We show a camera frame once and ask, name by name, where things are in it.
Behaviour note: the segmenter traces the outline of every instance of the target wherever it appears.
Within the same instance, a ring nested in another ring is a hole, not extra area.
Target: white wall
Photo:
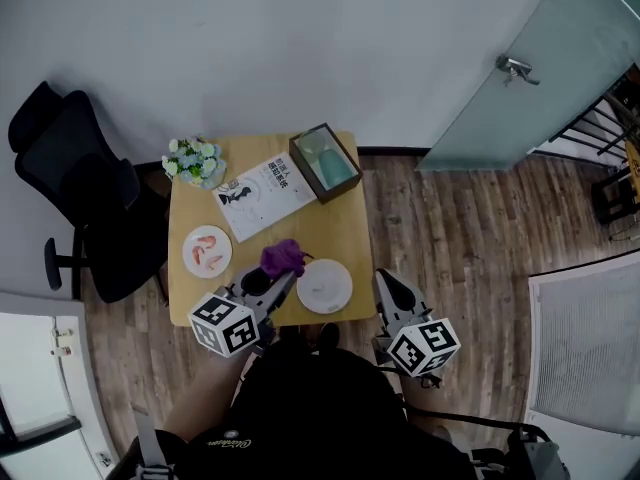
[[[93,97],[117,154],[328,121],[360,145],[434,144],[539,0],[0,0],[0,131],[43,79]],[[49,291],[71,229],[0,141],[0,290]]]

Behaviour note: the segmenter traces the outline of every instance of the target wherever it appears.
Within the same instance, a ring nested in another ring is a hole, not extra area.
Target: shoe
[[[320,335],[318,336],[317,349],[322,352],[323,350],[334,350],[338,348],[340,342],[340,329],[336,324],[329,323],[324,324],[320,329]]]

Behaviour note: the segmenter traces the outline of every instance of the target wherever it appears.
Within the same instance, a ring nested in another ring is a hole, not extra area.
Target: artificial flower
[[[216,148],[213,147],[213,144],[209,144],[208,142],[205,142],[200,146],[200,153],[202,153],[206,157],[214,156],[215,152],[216,152]]]
[[[167,162],[165,170],[171,174],[171,176],[175,176],[178,173],[178,164],[175,162]]]
[[[178,161],[180,162],[180,165],[186,169],[187,167],[197,164],[198,157],[196,155],[187,155],[181,157]]]
[[[207,158],[202,164],[202,168],[208,173],[212,173],[217,166],[218,162],[215,158]]]

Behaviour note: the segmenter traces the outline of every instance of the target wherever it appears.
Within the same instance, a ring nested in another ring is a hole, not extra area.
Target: door handle
[[[516,77],[522,78],[528,84],[540,85],[540,80],[529,78],[529,73],[531,73],[533,68],[526,62],[515,60],[505,54],[502,54],[496,59],[496,68],[507,73],[507,78],[504,81],[505,87],[508,86],[511,83],[511,80]]]

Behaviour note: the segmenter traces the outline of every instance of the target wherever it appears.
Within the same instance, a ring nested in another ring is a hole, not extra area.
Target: plate of shrimp
[[[182,260],[194,276],[211,279],[222,274],[231,261],[231,240],[218,226],[194,229],[182,245]]]

